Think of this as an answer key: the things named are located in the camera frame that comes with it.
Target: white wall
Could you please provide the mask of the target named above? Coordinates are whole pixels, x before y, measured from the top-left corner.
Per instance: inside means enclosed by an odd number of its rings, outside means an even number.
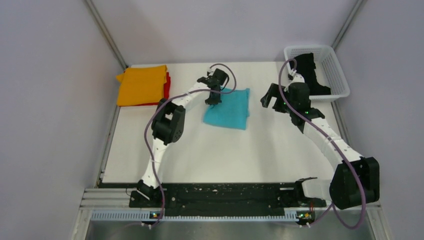
[[[353,145],[381,167],[381,204],[396,239],[424,222],[424,1],[368,1],[337,51]]]
[[[0,239],[71,237],[120,71],[81,0],[0,2]]]
[[[356,0],[94,0],[127,64],[284,59],[331,45]]]

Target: yellow cloth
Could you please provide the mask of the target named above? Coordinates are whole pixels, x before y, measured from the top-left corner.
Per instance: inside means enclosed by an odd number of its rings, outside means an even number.
[[[167,66],[127,68],[117,75],[120,82],[116,104],[134,106],[158,103],[164,97],[164,84],[167,82]]]

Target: red cloth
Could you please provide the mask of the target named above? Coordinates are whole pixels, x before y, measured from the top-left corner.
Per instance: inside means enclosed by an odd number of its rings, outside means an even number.
[[[170,73],[167,72],[166,73],[166,82],[163,85],[163,97],[168,99],[170,97],[170,88],[171,88],[171,77],[170,77]],[[139,104],[136,106],[153,106],[153,105],[158,105],[159,102],[151,102],[151,103],[144,103],[144,104]]]

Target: folded teal cloth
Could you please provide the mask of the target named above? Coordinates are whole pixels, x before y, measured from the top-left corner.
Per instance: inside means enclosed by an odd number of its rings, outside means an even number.
[[[222,94],[221,103],[207,108],[203,122],[217,127],[246,130],[249,117],[249,94],[249,88]]]

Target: white laundry basket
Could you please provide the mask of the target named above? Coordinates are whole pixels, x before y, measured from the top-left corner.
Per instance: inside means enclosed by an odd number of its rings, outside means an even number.
[[[284,48],[286,60],[309,53],[313,53],[318,83],[331,88],[331,95],[311,95],[309,98],[311,100],[334,101],[338,98],[347,97],[351,90],[332,47],[327,45],[298,45]],[[290,64],[287,64],[287,68],[291,72]]]

